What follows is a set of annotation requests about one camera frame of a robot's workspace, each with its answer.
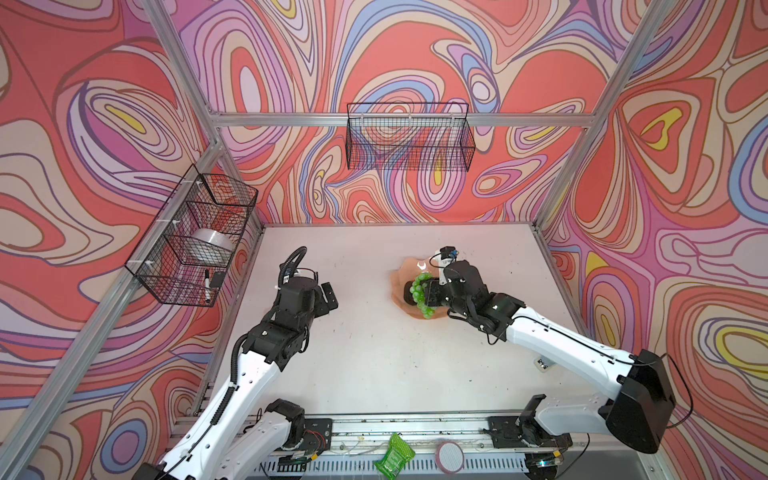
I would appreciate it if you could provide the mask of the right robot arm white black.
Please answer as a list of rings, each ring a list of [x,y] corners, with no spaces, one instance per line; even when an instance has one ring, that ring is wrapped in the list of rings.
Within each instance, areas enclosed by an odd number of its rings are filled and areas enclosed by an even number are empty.
[[[677,405],[663,356],[612,348],[563,327],[516,297],[490,291],[465,260],[441,266],[437,276],[417,275],[405,295],[424,314],[444,307],[449,318],[471,325],[489,344],[525,347],[594,387],[594,394],[570,399],[532,397],[520,418],[523,430],[610,434],[637,452],[659,451]]]

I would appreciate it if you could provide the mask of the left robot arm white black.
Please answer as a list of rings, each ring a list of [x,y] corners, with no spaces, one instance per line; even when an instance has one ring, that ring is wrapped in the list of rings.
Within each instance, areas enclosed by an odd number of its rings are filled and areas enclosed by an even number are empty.
[[[245,479],[273,452],[302,449],[305,410],[293,402],[272,401],[249,429],[245,421],[292,357],[307,349],[313,321],[337,308],[330,283],[283,274],[272,308],[236,340],[227,382],[177,445],[133,477]]]

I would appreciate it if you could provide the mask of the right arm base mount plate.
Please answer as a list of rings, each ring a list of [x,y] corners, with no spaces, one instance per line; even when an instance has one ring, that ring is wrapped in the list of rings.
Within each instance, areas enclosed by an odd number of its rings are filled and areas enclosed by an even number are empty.
[[[568,450],[573,441],[569,434],[552,435],[532,417],[491,416],[485,433],[495,448],[555,448]]]

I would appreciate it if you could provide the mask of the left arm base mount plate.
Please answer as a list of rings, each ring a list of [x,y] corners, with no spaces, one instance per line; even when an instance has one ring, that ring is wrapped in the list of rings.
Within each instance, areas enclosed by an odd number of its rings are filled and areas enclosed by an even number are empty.
[[[305,421],[304,432],[298,450],[304,451],[305,456],[320,455],[331,447],[333,420],[331,418],[309,418]]]

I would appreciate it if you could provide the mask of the green fake grape bunch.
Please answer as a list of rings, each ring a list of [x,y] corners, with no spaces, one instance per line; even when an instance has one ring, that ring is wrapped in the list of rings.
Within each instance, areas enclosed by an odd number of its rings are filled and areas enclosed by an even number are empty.
[[[404,311],[417,320],[433,320],[437,317],[437,303],[434,293],[439,286],[437,277],[420,273],[403,286]]]

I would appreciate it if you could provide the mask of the pink faceted fruit bowl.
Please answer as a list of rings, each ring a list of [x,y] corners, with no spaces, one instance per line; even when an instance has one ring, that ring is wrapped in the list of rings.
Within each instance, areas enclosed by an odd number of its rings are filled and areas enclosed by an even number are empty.
[[[447,318],[446,307],[427,305],[427,293],[423,290],[431,280],[438,280],[438,273],[436,263],[431,260],[407,257],[390,275],[392,301],[416,320]]]

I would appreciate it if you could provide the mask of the round white pink disc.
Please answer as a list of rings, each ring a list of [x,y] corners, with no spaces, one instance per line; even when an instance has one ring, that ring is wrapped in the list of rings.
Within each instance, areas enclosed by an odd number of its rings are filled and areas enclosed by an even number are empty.
[[[456,442],[445,441],[438,446],[435,452],[435,462],[441,472],[446,475],[454,475],[464,468],[465,455]]]

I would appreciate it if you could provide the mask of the white tape roll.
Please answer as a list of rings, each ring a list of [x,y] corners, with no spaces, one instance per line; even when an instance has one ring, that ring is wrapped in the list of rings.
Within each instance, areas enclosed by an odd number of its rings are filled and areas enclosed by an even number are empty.
[[[228,235],[214,229],[199,228],[192,234],[192,237],[204,244],[226,251],[233,251],[235,249],[234,242]]]

